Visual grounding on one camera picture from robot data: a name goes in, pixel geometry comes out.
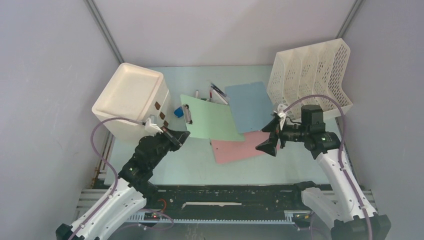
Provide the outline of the blue eraser left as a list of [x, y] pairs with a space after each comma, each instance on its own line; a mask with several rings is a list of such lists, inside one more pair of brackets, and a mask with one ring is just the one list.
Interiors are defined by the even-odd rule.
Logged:
[[175, 110], [174, 110], [174, 115], [177, 117], [177, 118], [181, 118], [181, 117], [183, 117], [184, 116], [184, 110], [183, 110], [183, 107], [182, 106], [179, 106], [178, 108], [176, 108]]

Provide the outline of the white chalk stick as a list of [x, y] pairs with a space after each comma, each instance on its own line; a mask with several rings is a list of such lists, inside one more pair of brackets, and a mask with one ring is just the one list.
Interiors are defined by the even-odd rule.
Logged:
[[219, 99], [220, 102], [222, 102], [222, 104], [224, 105], [229, 105], [228, 101], [225, 99], [224, 96], [222, 96], [218, 91], [216, 91], [215, 89], [212, 90], [212, 93]]

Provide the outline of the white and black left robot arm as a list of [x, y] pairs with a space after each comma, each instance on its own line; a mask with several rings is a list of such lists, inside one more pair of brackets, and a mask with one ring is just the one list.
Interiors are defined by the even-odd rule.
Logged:
[[149, 181], [153, 170], [167, 153], [179, 150], [190, 136], [189, 131], [166, 126], [161, 129], [161, 133], [139, 140], [117, 179], [83, 216], [56, 229], [58, 240], [107, 240], [135, 212], [156, 206], [158, 188]]

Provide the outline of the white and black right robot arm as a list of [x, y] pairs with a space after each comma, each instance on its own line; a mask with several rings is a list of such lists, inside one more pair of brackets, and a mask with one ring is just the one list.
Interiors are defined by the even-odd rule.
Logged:
[[301, 121], [287, 123], [287, 106], [279, 104], [274, 118], [262, 132], [269, 138], [256, 150], [277, 155], [286, 142], [303, 143], [325, 173], [337, 199], [334, 203], [312, 182], [305, 189], [291, 194], [291, 204], [297, 209], [310, 208], [330, 229], [333, 240], [384, 240], [391, 228], [387, 215], [378, 214], [371, 205], [348, 164], [343, 144], [334, 132], [326, 131], [324, 113], [319, 105], [301, 107]]

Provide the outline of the blue clipboard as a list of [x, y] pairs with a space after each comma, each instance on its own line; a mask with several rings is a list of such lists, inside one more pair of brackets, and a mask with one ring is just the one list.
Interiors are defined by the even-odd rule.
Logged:
[[225, 87], [237, 132], [260, 131], [273, 120], [273, 108], [263, 82]]

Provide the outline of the pink clipboard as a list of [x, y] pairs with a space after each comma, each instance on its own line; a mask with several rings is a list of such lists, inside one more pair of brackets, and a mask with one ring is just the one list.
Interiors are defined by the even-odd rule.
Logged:
[[247, 132], [244, 137], [245, 141], [211, 140], [215, 162], [217, 164], [227, 164], [265, 154], [256, 150], [256, 146], [269, 138], [268, 132]]

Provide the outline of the green clipboard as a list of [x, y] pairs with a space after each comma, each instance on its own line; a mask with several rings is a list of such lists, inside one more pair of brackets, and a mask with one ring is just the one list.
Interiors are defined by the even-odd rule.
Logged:
[[181, 95], [182, 108], [188, 111], [184, 116], [190, 117], [185, 123], [193, 138], [218, 141], [243, 142], [245, 137], [238, 133], [228, 105], [213, 103], [188, 95]]

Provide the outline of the white perforated file organizer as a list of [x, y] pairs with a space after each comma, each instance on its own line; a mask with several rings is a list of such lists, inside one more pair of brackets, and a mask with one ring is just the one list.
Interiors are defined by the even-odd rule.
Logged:
[[350, 53], [341, 38], [277, 52], [266, 88], [271, 102], [289, 106], [315, 95], [289, 110], [293, 120], [300, 119], [303, 105], [320, 105], [324, 119], [337, 118], [341, 114], [332, 101], [346, 113], [353, 106], [342, 89]]

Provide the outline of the white drawer cabinet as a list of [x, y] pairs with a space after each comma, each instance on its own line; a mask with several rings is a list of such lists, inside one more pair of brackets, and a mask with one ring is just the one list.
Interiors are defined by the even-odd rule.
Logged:
[[119, 65], [92, 106], [92, 113], [120, 141], [138, 143], [149, 132], [141, 125], [151, 115], [161, 126], [172, 120], [171, 94], [164, 75], [130, 63]]

